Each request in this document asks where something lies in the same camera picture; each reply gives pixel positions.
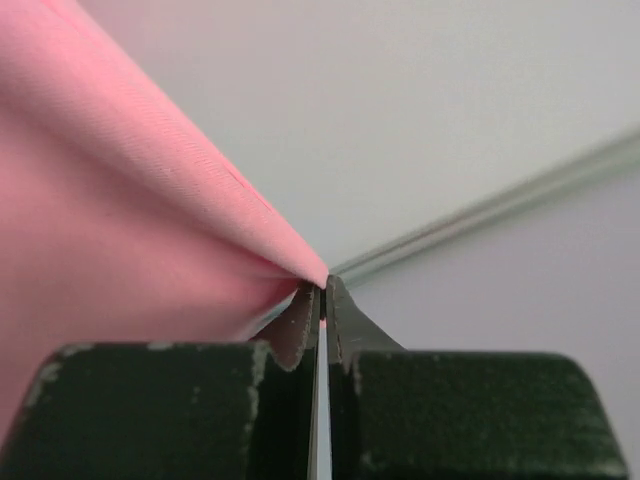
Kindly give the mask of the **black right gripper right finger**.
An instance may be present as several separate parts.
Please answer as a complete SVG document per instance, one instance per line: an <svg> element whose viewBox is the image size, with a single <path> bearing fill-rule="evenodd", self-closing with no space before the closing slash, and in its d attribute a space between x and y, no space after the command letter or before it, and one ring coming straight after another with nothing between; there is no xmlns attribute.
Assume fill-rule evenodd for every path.
<svg viewBox="0 0 640 480"><path fill-rule="evenodd" d="M554 353L408 350L325 291L336 479L626 479L583 368Z"/></svg>

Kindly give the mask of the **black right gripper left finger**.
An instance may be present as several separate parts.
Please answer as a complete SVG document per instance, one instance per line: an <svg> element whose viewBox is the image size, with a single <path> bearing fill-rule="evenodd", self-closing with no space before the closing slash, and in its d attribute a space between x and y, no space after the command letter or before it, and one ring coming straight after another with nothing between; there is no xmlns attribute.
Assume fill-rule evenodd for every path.
<svg viewBox="0 0 640 480"><path fill-rule="evenodd" d="M68 345L36 371L5 479L311 479L321 292L251 340Z"/></svg>

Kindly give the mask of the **pink t shirt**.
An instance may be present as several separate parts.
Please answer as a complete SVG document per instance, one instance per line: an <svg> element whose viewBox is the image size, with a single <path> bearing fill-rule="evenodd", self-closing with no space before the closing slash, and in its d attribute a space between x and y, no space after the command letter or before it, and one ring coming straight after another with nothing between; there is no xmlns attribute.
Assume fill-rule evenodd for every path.
<svg viewBox="0 0 640 480"><path fill-rule="evenodd" d="M244 339L327 277L77 3L2 3L3 428L63 345Z"/></svg>

